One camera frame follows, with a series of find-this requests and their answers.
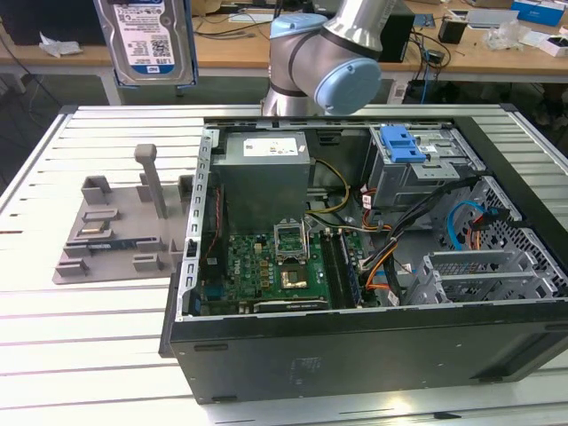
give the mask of black box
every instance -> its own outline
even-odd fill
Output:
[[[341,2],[342,0],[315,0],[314,10],[331,19],[337,13]],[[403,1],[397,2],[381,33],[383,51],[379,62],[403,61],[413,24],[414,13]]]

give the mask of sticker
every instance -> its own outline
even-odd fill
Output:
[[[164,11],[162,0],[114,5],[128,63],[140,74],[167,74],[176,63],[170,32],[160,21]]]
[[[373,199],[370,195],[363,195],[363,209],[370,210],[373,208]]]
[[[87,246],[87,249],[104,249],[104,250],[108,250],[111,248],[110,244],[89,244]]]
[[[437,153],[438,150],[436,149],[435,146],[433,145],[420,145],[418,146],[418,149],[420,150],[421,153]]]
[[[412,273],[412,265],[411,264],[402,264],[402,271],[398,271],[398,275],[405,275],[408,273]]]
[[[254,138],[246,139],[243,143],[245,157],[280,157],[298,155],[294,138]]]
[[[389,295],[387,296],[389,299],[389,302],[393,305],[393,306],[398,306],[399,301],[398,301],[398,297],[395,296],[394,293],[392,293],[392,291],[389,291]]]

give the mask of red wire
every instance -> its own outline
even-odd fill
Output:
[[[220,216],[221,216],[221,190],[219,188],[217,188],[217,205],[216,205],[216,211],[215,211],[215,217],[216,217],[215,237],[213,237],[213,241],[211,242],[211,245],[209,245],[209,248],[207,249],[207,254],[201,260],[202,263],[205,262],[205,260],[209,257],[209,253],[211,253],[211,250],[215,246],[215,243],[217,242],[217,238],[219,237],[219,228],[221,227]]]

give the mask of yellow wire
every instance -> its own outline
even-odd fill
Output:
[[[320,163],[328,166],[341,179],[341,181],[343,182],[343,186],[345,186],[345,196],[343,197],[343,200],[341,201],[341,203],[337,206],[330,207],[328,209],[322,209],[322,210],[307,210],[306,213],[308,213],[308,214],[333,213],[334,211],[338,211],[339,209],[342,209],[343,206],[345,206],[345,204],[347,204],[347,202],[349,201],[349,185],[347,184],[345,177],[343,177],[343,175],[341,173],[339,173],[339,171],[334,166],[332,166],[328,162],[324,162],[323,160],[320,160],[320,159],[317,159],[317,158],[316,158],[316,162],[320,162]]]

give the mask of hard drive label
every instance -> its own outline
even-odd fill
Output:
[[[162,0],[114,5],[128,63],[140,74],[167,74],[174,68],[170,32],[162,25],[164,12]]]

